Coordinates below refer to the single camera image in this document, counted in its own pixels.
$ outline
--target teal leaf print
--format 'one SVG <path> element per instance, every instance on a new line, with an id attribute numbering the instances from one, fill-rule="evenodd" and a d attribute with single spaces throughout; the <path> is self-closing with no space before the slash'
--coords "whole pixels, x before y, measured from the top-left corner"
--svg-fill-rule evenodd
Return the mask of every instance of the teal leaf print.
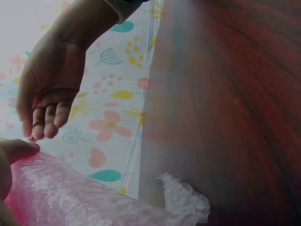
<path id="1" fill-rule="evenodd" d="M 25 51 L 25 54 L 30 57 L 30 55 L 32 54 L 31 52 Z"/>
<path id="2" fill-rule="evenodd" d="M 110 31 L 111 32 L 130 32 L 133 30 L 134 24 L 132 22 L 125 21 L 123 24 L 117 24 L 113 26 Z"/>
<path id="3" fill-rule="evenodd" d="M 106 49 L 100 55 L 101 61 L 96 64 L 97 67 L 101 62 L 104 62 L 108 65 L 117 65 L 122 62 L 121 59 L 116 55 L 112 48 Z"/>
<path id="4" fill-rule="evenodd" d="M 94 174 L 90 175 L 89 177 L 96 179 L 96 180 L 104 181 L 104 182 L 114 182 L 114 181 L 120 180 L 122 175 L 121 175 L 121 173 L 119 173 L 115 170 L 106 169 L 106 170 L 102 170 L 97 173 L 94 173 Z"/>

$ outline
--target finger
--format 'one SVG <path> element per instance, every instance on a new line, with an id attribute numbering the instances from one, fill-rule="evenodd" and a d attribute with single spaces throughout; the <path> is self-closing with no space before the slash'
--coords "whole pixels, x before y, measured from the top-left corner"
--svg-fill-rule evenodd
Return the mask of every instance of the finger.
<path id="1" fill-rule="evenodd" d="M 49 105 L 46 109 L 44 134 L 47 138 L 54 138 L 58 133 L 58 128 L 55 127 L 55 112 L 56 105 Z"/>
<path id="2" fill-rule="evenodd" d="M 24 69 L 19 82 L 16 112 L 22 122 L 22 133 L 29 137 L 32 133 L 32 104 L 37 90 L 37 83 L 33 73 Z"/>
<path id="3" fill-rule="evenodd" d="M 41 140 L 45 137 L 45 113 L 46 110 L 41 107 L 35 108 L 33 111 L 32 137 L 36 140 Z"/>
<path id="4" fill-rule="evenodd" d="M 68 121 L 72 100 L 62 100 L 58 103 L 55 113 L 55 126 L 61 128 Z"/>
<path id="5" fill-rule="evenodd" d="M 0 226 L 20 226 L 20 222 L 4 202 L 0 202 Z"/>
<path id="6" fill-rule="evenodd" d="M 20 159 L 29 158 L 40 151 L 40 146 L 36 143 L 27 143 L 25 141 L 4 140 L 0 142 L 1 155 L 9 164 L 14 164 Z"/>

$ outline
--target tablecloth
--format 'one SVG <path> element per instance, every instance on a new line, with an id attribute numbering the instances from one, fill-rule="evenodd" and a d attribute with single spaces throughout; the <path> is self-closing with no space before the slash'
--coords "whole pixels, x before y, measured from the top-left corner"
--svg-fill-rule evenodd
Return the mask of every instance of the tablecloth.
<path id="1" fill-rule="evenodd" d="M 15 111 L 20 74 L 36 42 L 71 2 L 0 3 L 0 140 L 23 139 Z M 38 141 L 42 151 L 134 198 L 138 197 L 144 94 L 162 7 L 162 0 L 144 3 L 89 48 L 68 123 L 54 139 Z"/>

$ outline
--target sleeve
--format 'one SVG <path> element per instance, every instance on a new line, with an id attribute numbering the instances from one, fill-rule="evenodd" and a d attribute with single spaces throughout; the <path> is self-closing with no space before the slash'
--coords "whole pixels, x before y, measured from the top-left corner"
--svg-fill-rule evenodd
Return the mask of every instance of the sleeve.
<path id="1" fill-rule="evenodd" d="M 109 4 L 119 17 L 118 24 L 122 24 L 143 2 L 149 0 L 104 0 Z"/>

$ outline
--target wooden surface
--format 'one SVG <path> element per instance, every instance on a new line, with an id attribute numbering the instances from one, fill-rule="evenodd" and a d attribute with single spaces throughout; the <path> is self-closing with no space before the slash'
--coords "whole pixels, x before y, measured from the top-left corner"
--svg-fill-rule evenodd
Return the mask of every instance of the wooden surface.
<path id="1" fill-rule="evenodd" d="M 146 95 L 140 199 L 159 173 L 207 225 L 301 225 L 301 1 L 166 0 Z"/>

